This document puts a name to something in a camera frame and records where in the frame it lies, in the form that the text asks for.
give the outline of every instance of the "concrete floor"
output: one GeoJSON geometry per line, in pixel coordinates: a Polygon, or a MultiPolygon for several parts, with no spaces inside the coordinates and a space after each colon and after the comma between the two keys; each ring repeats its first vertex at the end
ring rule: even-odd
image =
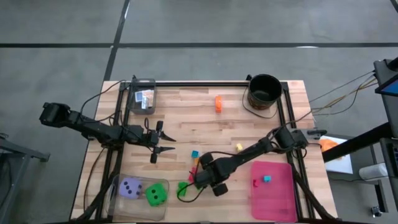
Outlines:
{"type": "MultiPolygon", "coordinates": [[[[0,43],[113,42],[124,0],[34,2],[0,0],[0,43]]],[[[388,0],[174,1],[133,0],[121,42],[396,42],[398,13],[388,0]]],[[[9,140],[51,152],[32,161],[13,208],[13,223],[66,221],[87,141],[69,129],[39,123],[46,101],[78,109],[101,88],[110,49],[0,49],[0,132],[9,140]]],[[[242,80],[268,73],[304,80],[310,99],[398,56],[397,48],[335,49],[119,49],[111,80],[242,80]]],[[[312,103],[317,107],[355,88],[347,86],[312,103]]],[[[349,101],[333,108],[345,108],[349,101]]],[[[96,101],[84,114],[93,116],[96,101]]],[[[386,121],[381,97],[358,94],[345,113],[318,117],[330,133],[355,136],[386,121]]],[[[339,217],[392,223],[390,212],[372,218],[373,187],[331,181],[339,217]]]]}

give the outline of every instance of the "black pot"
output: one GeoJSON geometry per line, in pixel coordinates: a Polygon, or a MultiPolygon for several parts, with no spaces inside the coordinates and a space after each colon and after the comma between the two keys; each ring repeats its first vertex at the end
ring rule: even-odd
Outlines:
{"type": "Polygon", "coordinates": [[[248,100],[257,110],[272,106],[282,94],[282,85],[272,75],[260,74],[250,80],[248,100]]]}

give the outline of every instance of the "green dice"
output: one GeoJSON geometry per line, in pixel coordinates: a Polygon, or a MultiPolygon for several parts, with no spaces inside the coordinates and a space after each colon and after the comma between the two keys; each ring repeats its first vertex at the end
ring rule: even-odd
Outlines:
{"type": "Polygon", "coordinates": [[[187,185],[188,185],[187,182],[179,182],[179,183],[178,183],[177,194],[178,194],[178,192],[179,192],[182,188],[184,188],[184,189],[180,192],[180,194],[179,194],[178,196],[181,196],[181,197],[184,197],[184,196],[185,196],[185,194],[187,193],[187,188],[186,188],[185,186],[187,186],[187,185]]]}
{"type": "Polygon", "coordinates": [[[167,192],[161,183],[146,188],[145,195],[149,205],[152,207],[162,205],[167,200],[167,192]]]}

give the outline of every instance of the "purple dice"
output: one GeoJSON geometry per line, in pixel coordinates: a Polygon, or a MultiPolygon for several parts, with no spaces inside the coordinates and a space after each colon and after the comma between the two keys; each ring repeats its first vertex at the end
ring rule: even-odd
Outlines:
{"type": "Polygon", "coordinates": [[[120,183],[119,195],[137,199],[141,194],[142,182],[137,178],[125,177],[120,183]]]}

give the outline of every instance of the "wooden tabletop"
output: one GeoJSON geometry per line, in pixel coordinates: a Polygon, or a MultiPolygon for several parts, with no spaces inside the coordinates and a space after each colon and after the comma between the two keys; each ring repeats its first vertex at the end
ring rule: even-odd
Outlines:
{"type": "MultiPolygon", "coordinates": [[[[103,90],[115,82],[104,82],[103,90]]],[[[294,107],[294,115],[300,118],[310,111],[304,82],[287,81],[290,97],[294,107]]],[[[101,119],[114,113],[118,96],[118,85],[101,95],[96,112],[96,119],[101,119]]],[[[158,120],[164,121],[166,134],[177,142],[160,141],[160,146],[175,147],[158,156],[156,164],[149,162],[150,152],[145,147],[125,144],[121,173],[139,177],[167,179],[170,183],[167,211],[164,222],[259,222],[251,215],[250,208],[250,167],[252,162],[240,166],[225,182],[229,192],[215,197],[210,188],[203,191],[200,197],[192,203],[182,203],[176,197],[177,184],[187,181],[188,171],[193,166],[191,153],[193,150],[203,154],[208,151],[224,151],[236,153],[235,145],[241,143],[248,147],[258,139],[264,137],[272,128],[278,127],[278,113],[271,119],[259,118],[242,107],[244,87],[158,87],[155,114],[147,116],[149,126],[155,129],[158,120]],[[220,95],[223,100],[221,114],[215,113],[215,96],[220,95]]],[[[287,117],[285,98],[282,103],[287,117]]],[[[276,104],[270,110],[262,111],[264,116],[272,116],[276,112],[276,104]]],[[[144,126],[143,115],[130,114],[129,124],[144,126]]],[[[312,115],[297,123],[298,128],[313,128],[312,115]]],[[[92,141],[88,145],[83,170],[80,177],[75,204],[71,218],[83,213],[83,193],[98,154],[102,150],[100,144],[92,141]]],[[[337,216],[331,189],[326,175],[322,153],[318,146],[307,147],[305,161],[308,181],[311,191],[319,202],[333,216],[337,216]]],[[[104,169],[106,149],[94,168],[88,187],[87,205],[98,193],[104,169]]],[[[256,161],[287,162],[286,155],[274,153],[264,154],[256,161]]],[[[197,190],[188,189],[186,199],[193,198],[197,190]]],[[[307,209],[303,192],[300,200],[304,216],[307,209]]],[[[136,218],[114,216],[114,222],[136,222],[136,218]]]]}

